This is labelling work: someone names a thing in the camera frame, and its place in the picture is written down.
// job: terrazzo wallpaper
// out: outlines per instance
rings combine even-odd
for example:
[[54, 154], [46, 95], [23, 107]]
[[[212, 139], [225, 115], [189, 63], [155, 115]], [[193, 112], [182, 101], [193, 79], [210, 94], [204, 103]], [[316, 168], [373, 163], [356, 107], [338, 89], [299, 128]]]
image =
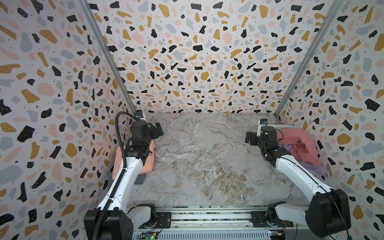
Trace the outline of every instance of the terrazzo wallpaper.
[[0, 238], [82, 240], [124, 98], [75, 1], [0, 8]]
[[311, 134], [325, 182], [348, 194], [350, 239], [384, 238], [383, 14], [345, 1], [278, 117]]
[[137, 109], [271, 113], [332, 0], [89, 0]]

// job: red cloth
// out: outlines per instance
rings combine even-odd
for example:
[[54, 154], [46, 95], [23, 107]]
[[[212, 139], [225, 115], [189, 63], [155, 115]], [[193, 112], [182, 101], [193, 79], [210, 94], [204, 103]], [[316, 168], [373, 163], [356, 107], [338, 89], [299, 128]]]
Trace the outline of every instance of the red cloth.
[[281, 139], [279, 144], [290, 144], [293, 148], [290, 149], [291, 154], [296, 160], [305, 161], [313, 166], [319, 166], [320, 161], [317, 157], [317, 150], [311, 136], [302, 128], [286, 128], [277, 132], [277, 139]]

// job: pink cloth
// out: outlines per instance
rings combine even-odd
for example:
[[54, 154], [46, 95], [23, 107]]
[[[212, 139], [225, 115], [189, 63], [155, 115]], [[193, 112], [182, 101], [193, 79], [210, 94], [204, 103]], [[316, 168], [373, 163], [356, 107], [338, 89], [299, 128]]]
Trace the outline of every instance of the pink cloth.
[[[152, 141], [151, 144], [149, 145], [149, 150], [152, 152], [152, 154], [147, 157], [147, 160], [145, 161], [143, 169], [140, 171], [139, 174], [149, 173], [153, 171], [153, 161], [155, 160], [155, 146], [156, 145]], [[113, 168], [112, 179], [115, 179], [117, 174], [119, 173], [121, 161], [122, 161], [121, 149], [120, 147], [117, 147], [116, 157], [115, 157], [115, 167]]]
[[[290, 149], [292, 156], [298, 161], [305, 161], [313, 166], [320, 165], [317, 157], [317, 150], [311, 136], [301, 128], [286, 128], [281, 130], [284, 138], [279, 141], [279, 144], [290, 144], [293, 148]], [[277, 132], [277, 139], [283, 136], [281, 132]]]

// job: robotic arm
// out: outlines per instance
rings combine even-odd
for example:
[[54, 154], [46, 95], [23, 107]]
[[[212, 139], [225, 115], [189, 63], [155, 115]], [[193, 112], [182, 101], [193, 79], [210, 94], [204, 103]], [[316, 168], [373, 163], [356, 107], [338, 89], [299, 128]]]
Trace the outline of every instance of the robotic arm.
[[267, 220], [296, 222], [318, 237], [325, 237], [351, 227], [348, 196], [341, 189], [333, 190], [305, 168], [286, 149], [278, 146], [277, 131], [267, 125], [267, 119], [259, 121], [257, 132], [247, 132], [245, 142], [258, 146], [264, 160], [287, 175], [304, 193], [309, 206], [297, 206], [286, 202], [268, 205]]
[[125, 149], [122, 149], [123, 161], [121, 161], [118, 177], [113, 181], [97, 209], [87, 211], [84, 217], [88, 240], [128, 240], [132, 239], [133, 232], [141, 225], [151, 228], [156, 224], [154, 204], [141, 204], [127, 214], [124, 211], [136, 177], [147, 157], [153, 154], [149, 150], [151, 141], [162, 136], [163, 130], [159, 123], [155, 126], [147, 123], [142, 112], [136, 112], [135, 116], [127, 112], [119, 112], [115, 122], [121, 148], [123, 144], [118, 126], [118, 117], [121, 114], [129, 115], [135, 120], [130, 127], [132, 137], [128, 139]]

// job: side wall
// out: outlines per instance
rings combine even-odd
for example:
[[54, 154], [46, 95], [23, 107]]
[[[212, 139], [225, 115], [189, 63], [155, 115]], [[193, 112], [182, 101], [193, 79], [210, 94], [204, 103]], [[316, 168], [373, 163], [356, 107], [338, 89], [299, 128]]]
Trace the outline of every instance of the side wall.
[[90, 0], [137, 109], [271, 113], [332, 0]]
[[124, 98], [75, 1], [0, 7], [0, 238], [82, 240]]
[[278, 116], [317, 141], [325, 182], [349, 196], [352, 239], [383, 238], [383, 4], [346, 1]]

